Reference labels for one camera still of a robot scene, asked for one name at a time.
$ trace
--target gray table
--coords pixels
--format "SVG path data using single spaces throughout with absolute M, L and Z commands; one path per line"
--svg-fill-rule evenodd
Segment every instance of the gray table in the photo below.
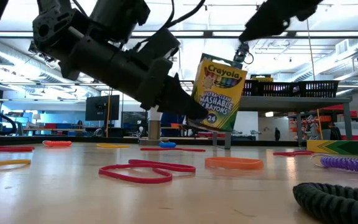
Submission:
M 298 143 L 302 143 L 301 112 L 343 104 L 346 139 L 352 140 L 352 120 L 350 98 L 307 98 L 307 97 L 269 97 L 243 96 L 239 111 L 296 112 Z M 213 145 L 218 146 L 218 134 L 213 133 Z M 231 133 L 226 133 L 224 148 L 231 147 Z

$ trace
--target crayola logo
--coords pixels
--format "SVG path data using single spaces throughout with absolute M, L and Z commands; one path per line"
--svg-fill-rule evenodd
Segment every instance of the crayola logo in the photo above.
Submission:
M 230 77 L 236 79 L 240 78 L 240 74 L 236 73 L 235 71 L 227 71 L 225 69 L 216 68 L 214 65 L 208 65 L 208 70 L 222 77 Z

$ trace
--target red rubber band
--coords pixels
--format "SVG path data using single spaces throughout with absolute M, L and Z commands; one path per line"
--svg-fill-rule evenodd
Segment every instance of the red rubber band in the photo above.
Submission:
M 313 151 L 295 151 L 295 152 L 273 152 L 274 156 L 299 156 L 299 155 L 312 155 Z
M 0 152 L 32 152 L 34 149 L 32 146 L 0 146 Z
M 182 148 L 141 148 L 141 151 L 189 151 L 189 152 L 205 152 L 205 149 L 182 149 Z
M 170 164 L 165 162 L 154 162 L 154 161 L 144 161 L 140 159 L 130 159 L 129 164 L 117 164 L 105 166 L 99 169 L 99 174 L 106 175 L 108 177 L 125 180 L 133 183 L 139 184 L 161 184 L 166 183 L 172 180 L 172 174 L 160 169 L 166 169 L 177 172 L 196 172 L 196 168 L 193 166 L 182 165 L 182 164 Z M 163 175 L 164 177 L 159 178 L 142 178 L 142 177 L 130 177 L 123 174 L 117 174 L 111 172 L 111 169 L 125 169 L 125 168 L 135 168 L 135 167 L 146 167 L 153 168 L 153 171 L 157 174 Z

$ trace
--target table leg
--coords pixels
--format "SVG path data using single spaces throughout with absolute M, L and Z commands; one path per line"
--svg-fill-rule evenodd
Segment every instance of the table leg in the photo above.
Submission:
M 218 133 L 214 131 L 212 132 L 212 145 L 218 146 Z
M 224 135 L 224 149 L 230 150 L 231 147 L 231 133 L 226 133 Z
M 346 140 L 352 140 L 352 118 L 351 109 L 348 103 L 343 104 L 343 117 L 345 119 Z
M 298 144 L 299 146 L 302 145 L 302 119 L 301 119 L 301 113 L 300 112 L 296 112 L 296 132 L 298 133 Z

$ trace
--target orange rubber band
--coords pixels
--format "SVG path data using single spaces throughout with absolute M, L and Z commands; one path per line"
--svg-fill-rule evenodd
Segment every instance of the orange rubber band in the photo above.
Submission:
M 259 159 L 244 159 L 235 157 L 210 157 L 205 159 L 205 166 L 222 167 L 226 169 L 250 169 L 264 168 L 264 162 Z

